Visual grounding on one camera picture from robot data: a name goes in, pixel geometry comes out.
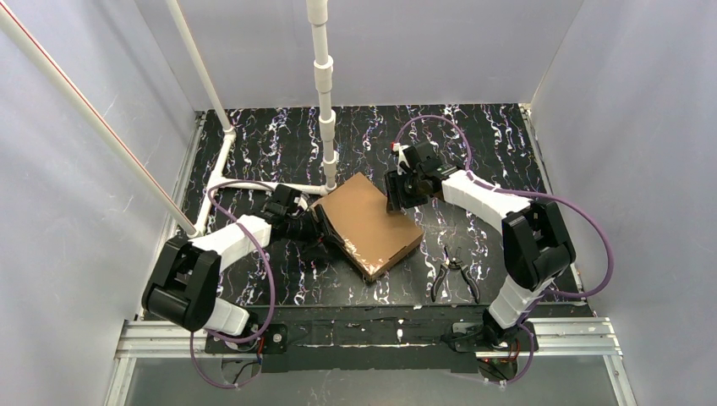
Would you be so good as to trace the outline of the brown cardboard express box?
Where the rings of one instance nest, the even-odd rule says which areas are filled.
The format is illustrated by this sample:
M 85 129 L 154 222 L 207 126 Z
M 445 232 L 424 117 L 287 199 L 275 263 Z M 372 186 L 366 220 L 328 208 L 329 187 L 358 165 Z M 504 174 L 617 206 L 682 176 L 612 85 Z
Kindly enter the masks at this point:
M 386 211 L 386 195 L 363 173 L 356 173 L 319 198 L 339 236 L 339 248 L 373 283 L 416 249 L 424 231 L 409 215 Z

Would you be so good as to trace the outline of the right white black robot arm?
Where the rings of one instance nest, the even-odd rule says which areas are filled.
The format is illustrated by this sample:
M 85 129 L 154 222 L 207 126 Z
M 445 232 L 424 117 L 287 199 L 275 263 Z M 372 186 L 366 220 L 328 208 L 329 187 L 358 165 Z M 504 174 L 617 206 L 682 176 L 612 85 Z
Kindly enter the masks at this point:
M 498 346 L 517 334 L 530 307 L 576 259 L 558 205 L 502 193 L 471 171 L 443 162 L 429 142 L 390 151 L 397 166 L 384 175 L 389 213 L 438 198 L 462 208 L 501 233 L 505 282 L 482 315 L 478 340 Z

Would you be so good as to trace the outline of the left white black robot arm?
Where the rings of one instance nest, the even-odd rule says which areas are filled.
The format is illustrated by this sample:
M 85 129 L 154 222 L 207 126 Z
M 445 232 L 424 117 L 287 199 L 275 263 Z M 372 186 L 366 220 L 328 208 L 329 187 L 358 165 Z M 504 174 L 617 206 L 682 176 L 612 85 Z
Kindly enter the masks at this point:
M 288 184 L 258 185 L 269 194 L 260 210 L 241 217 L 228 213 L 231 224 L 218 231 L 165 242 L 141 297 L 144 310 L 188 332 L 205 330 L 232 343 L 248 343 L 263 335 L 276 306 L 266 247 L 283 239 L 310 249 L 326 244 L 341 247 L 343 240 L 324 207 L 309 206 L 301 190 Z M 270 308 L 256 332 L 250 331 L 251 314 L 246 309 L 216 293 L 222 272 L 253 253 L 259 254 L 270 284 Z

